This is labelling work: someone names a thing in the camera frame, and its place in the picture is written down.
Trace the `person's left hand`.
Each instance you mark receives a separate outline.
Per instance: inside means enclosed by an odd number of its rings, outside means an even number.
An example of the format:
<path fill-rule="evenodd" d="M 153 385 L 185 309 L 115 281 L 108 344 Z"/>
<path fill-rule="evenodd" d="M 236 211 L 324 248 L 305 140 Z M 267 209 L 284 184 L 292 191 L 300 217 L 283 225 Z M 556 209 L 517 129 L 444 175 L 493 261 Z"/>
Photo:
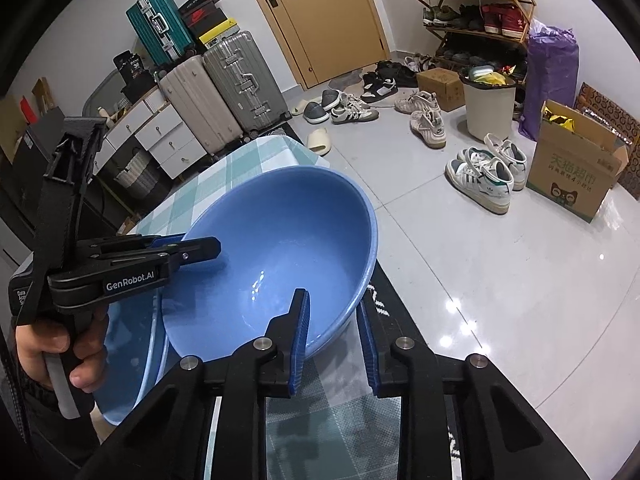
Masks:
<path fill-rule="evenodd" d="M 104 383 L 107 325 L 108 307 L 104 304 L 93 311 L 88 330 L 73 343 L 73 354 L 80 363 L 70 372 L 70 383 L 85 393 L 94 393 Z M 26 375 L 52 389 L 44 355 L 64 353 L 70 348 L 67 330 L 62 325 L 39 322 L 17 326 L 14 335 L 17 357 Z"/>

